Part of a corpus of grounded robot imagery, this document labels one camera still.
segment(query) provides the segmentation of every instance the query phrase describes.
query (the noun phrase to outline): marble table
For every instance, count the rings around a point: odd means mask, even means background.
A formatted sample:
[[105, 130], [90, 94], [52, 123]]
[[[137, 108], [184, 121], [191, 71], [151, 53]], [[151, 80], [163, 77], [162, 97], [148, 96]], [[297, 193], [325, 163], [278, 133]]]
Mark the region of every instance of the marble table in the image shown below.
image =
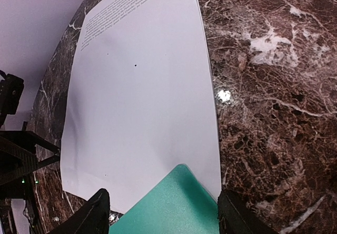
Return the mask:
[[[28, 129], [60, 145], [84, 0], [41, 83]], [[337, 233], [337, 0], [199, 0], [212, 64], [223, 188], [281, 233]], [[39, 149], [38, 157], [48, 157]], [[83, 200], [60, 168], [34, 173], [45, 231]]]

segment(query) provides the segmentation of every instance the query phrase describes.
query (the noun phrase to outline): white paper sheet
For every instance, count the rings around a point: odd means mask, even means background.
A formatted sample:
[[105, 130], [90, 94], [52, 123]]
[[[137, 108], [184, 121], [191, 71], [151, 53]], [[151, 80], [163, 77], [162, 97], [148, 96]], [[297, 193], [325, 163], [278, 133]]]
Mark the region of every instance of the white paper sheet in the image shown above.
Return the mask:
[[62, 138], [63, 189], [100, 188], [126, 213], [176, 165], [221, 191], [209, 56], [197, 0], [103, 0], [85, 17]]

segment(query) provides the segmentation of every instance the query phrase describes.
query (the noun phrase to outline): black cable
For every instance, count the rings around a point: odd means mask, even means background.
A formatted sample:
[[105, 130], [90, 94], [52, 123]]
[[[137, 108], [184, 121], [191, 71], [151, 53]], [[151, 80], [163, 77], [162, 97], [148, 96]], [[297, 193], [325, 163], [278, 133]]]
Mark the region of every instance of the black cable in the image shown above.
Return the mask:
[[7, 78], [7, 75], [6, 75], [6, 73], [5, 72], [3, 72], [2, 70], [0, 70], [0, 75], [4, 78], [4, 79], [6, 79]]

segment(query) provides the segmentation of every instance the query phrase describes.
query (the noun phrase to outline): white wall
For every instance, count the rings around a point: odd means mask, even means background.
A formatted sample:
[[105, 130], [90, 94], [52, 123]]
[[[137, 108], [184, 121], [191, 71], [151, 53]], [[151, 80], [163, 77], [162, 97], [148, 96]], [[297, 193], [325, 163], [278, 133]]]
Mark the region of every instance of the white wall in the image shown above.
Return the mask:
[[19, 234], [29, 233], [29, 223], [27, 218], [23, 215], [23, 210], [25, 209], [25, 201], [20, 199], [12, 200], [12, 211], [15, 221], [16, 231]]
[[67, 24], [82, 0], [0, 0], [0, 69], [25, 80], [17, 116], [6, 129], [21, 129]]

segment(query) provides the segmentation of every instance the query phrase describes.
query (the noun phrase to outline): teal foam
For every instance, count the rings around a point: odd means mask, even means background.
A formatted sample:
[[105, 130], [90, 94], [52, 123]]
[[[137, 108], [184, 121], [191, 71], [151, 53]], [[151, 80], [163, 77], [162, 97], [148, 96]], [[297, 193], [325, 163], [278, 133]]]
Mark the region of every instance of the teal foam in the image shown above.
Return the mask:
[[217, 204], [186, 165], [176, 166], [109, 234], [219, 234]]

